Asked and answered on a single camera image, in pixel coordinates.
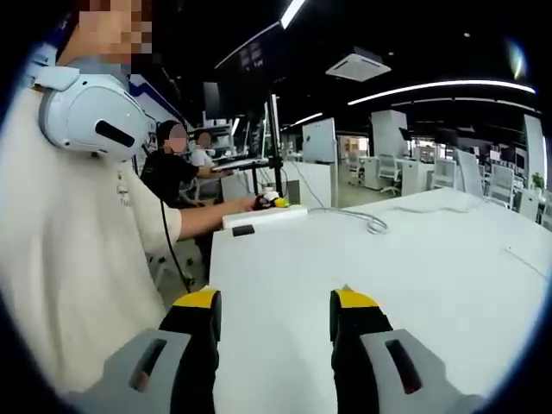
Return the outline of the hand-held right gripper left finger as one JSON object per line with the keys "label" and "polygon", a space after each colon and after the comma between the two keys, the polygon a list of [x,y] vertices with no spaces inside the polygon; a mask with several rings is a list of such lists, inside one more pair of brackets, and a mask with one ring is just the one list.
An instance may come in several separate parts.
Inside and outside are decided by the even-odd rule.
{"label": "hand-held right gripper left finger", "polygon": [[177,299],[158,329],[117,350],[79,394],[81,413],[214,413],[222,298],[205,287]]}

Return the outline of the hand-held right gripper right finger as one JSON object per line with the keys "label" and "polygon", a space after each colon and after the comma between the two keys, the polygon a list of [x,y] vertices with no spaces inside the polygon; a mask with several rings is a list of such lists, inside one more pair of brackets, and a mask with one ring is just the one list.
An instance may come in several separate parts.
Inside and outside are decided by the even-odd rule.
{"label": "hand-held right gripper right finger", "polygon": [[406,329],[392,327],[369,296],[344,286],[330,293],[331,367],[339,413],[477,413],[443,361]]}

